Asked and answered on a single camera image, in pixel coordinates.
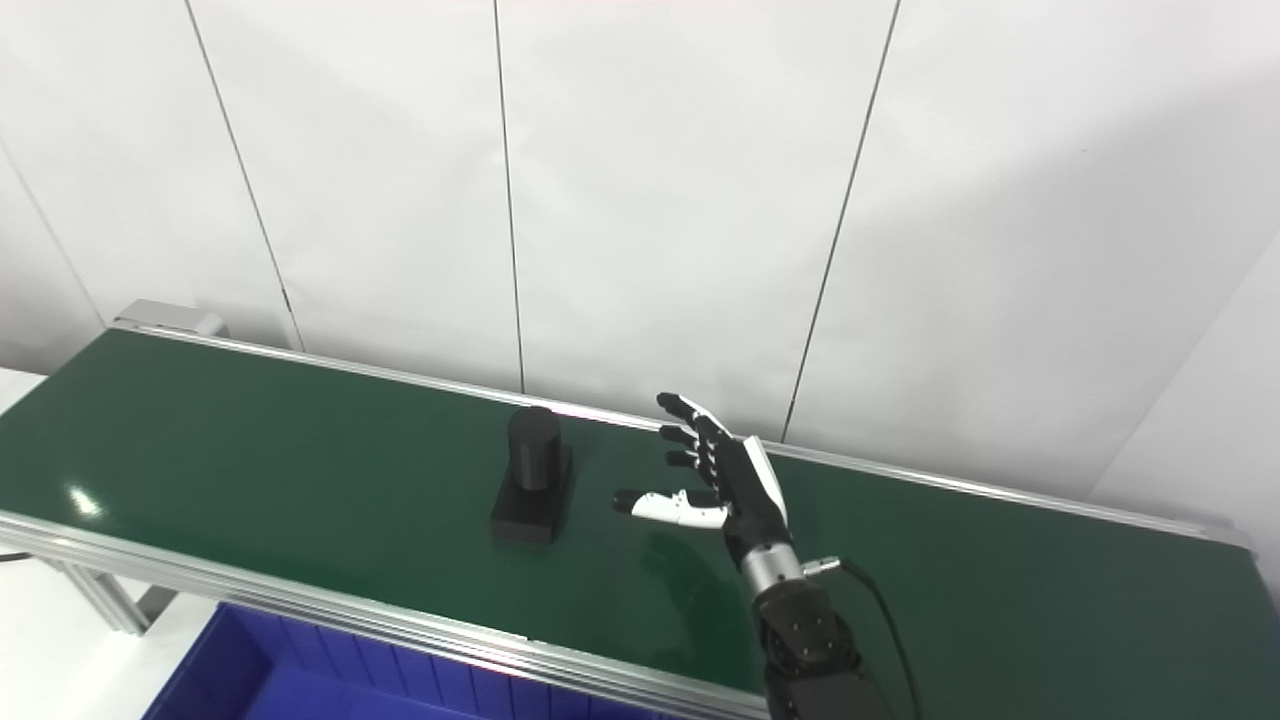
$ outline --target black cylinder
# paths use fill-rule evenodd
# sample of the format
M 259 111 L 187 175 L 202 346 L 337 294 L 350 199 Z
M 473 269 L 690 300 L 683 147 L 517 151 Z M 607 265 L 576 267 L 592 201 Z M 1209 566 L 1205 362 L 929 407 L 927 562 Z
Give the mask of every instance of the black cylinder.
M 559 482 L 559 418 L 547 407 L 525 407 L 507 423 L 507 471 L 527 491 L 544 491 Z

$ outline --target blue bin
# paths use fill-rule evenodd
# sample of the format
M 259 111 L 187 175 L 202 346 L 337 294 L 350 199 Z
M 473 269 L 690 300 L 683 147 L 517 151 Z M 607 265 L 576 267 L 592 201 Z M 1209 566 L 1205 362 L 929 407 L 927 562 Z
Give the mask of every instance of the blue bin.
M 220 605 L 145 720 L 676 720 Z

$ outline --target cable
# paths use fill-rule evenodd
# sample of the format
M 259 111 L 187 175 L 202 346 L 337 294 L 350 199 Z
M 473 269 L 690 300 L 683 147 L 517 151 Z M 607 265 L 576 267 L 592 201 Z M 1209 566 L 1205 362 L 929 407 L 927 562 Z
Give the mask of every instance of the cable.
M 902 635 L 897 633 L 897 623 L 893 621 L 893 614 L 888 611 L 888 603 L 884 602 L 884 596 L 881 594 L 879 587 L 876 585 L 876 580 L 852 560 L 847 557 L 840 559 L 840 569 L 852 575 L 859 583 L 863 584 L 876 598 L 876 605 L 879 606 L 881 615 L 884 616 L 884 624 L 888 626 L 888 634 L 893 638 L 893 647 L 897 650 L 897 657 L 902 664 L 902 675 L 906 676 L 906 691 L 911 696 L 911 710 L 915 720 L 920 720 L 920 692 L 915 687 L 915 671 L 911 670 L 911 662 L 906 659 L 906 646 L 902 644 Z

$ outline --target robotic hand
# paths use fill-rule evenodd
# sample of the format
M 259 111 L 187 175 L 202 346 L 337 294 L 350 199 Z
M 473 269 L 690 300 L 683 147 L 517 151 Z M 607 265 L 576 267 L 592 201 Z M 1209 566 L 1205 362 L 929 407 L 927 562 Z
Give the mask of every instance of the robotic hand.
M 808 579 L 840 566 L 837 559 L 800 565 L 787 529 L 782 488 L 760 438 L 736 438 L 710 413 L 664 392 L 658 405 L 685 425 L 663 425 L 684 450 L 667 464 L 698 471 L 710 491 L 662 495 L 618 491 L 621 512 L 690 528 L 721 529 L 730 557 L 751 592 L 764 684 L 773 720 L 887 720 L 878 691 L 845 621 L 822 587 Z

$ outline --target white floor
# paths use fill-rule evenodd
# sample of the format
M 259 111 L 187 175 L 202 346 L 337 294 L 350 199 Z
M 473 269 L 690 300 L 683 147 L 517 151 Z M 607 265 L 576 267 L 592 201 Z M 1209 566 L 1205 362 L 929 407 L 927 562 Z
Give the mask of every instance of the white floor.
M 0 369 L 0 413 L 41 379 Z M 122 583 L 134 596 L 146 589 Z M 212 611 L 212 601 L 179 594 L 136 638 L 109 630 L 44 562 L 0 562 L 0 717 L 138 720 Z

